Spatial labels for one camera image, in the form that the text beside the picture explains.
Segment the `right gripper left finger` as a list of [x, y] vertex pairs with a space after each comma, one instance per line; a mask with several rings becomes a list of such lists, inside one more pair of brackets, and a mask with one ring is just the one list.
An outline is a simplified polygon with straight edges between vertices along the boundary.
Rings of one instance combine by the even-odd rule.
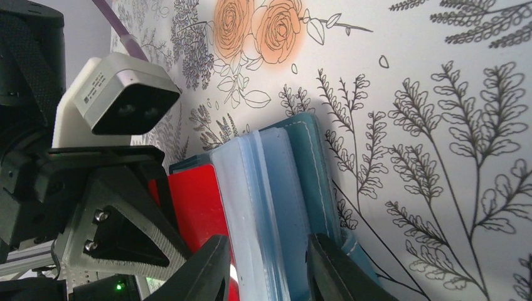
[[225, 235], [213, 235], [147, 300], [228, 300], [230, 244]]

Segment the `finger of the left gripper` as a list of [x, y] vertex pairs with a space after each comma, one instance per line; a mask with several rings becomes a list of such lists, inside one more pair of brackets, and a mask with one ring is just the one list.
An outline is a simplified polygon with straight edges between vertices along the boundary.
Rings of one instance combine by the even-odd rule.
[[167, 174], [157, 164], [98, 168], [54, 253], [76, 270], [168, 280], [193, 254], [176, 218], [164, 213], [170, 202]]

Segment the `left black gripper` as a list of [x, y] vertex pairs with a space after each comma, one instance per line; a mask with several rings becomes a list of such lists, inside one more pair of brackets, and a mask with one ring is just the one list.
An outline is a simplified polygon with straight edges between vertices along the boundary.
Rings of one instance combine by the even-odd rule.
[[[150, 62], [105, 1], [96, 3], [118, 32], [125, 55]], [[94, 151], [100, 147], [53, 148], [56, 109], [66, 92], [63, 57], [64, 17], [30, 1], [1, 2], [1, 187], [23, 185], [21, 193], [1, 195], [1, 260], [24, 241], [55, 239], [73, 205], [67, 190], [51, 193], [48, 179], [33, 186], [38, 161], [51, 153]], [[132, 147], [104, 146], [134, 152]]]

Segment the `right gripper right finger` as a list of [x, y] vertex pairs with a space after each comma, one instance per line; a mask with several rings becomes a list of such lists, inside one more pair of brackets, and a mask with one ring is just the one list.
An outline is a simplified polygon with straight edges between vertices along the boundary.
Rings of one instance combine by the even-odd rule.
[[311, 300], [396, 300], [325, 234], [309, 235], [306, 259]]

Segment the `red card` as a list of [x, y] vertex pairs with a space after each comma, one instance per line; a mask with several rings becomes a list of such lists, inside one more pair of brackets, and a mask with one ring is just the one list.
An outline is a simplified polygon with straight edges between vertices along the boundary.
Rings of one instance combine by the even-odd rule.
[[[180, 237], [192, 252], [191, 257], [213, 235], [225, 235], [229, 239], [212, 165], [193, 167], [166, 178], [151, 180], [149, 191], [166, 217], [177, 225]], [[230, 244], [230, 269], [233, 264]], [[238, 284], [231, 276], [229, 289], [228, 300], [239, 300]]]

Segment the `teal card holder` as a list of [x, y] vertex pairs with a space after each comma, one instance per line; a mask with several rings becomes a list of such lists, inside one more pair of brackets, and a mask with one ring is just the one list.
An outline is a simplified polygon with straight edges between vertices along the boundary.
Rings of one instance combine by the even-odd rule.
[[311, 300], [309, 235], [322, 233], [380, 283], [355, 237], [340, 227], [319, 121], [300, 113], [170, 166], [212, 165], [239, 300]]

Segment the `floral table mat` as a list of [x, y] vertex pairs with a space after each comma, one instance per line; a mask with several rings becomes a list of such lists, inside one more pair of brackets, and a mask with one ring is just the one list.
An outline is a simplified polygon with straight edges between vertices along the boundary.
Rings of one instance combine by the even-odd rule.
[[113, 1], [183, 89], [166, 165], [302, 112], [400, 300], [531, 299], [530, 1]]

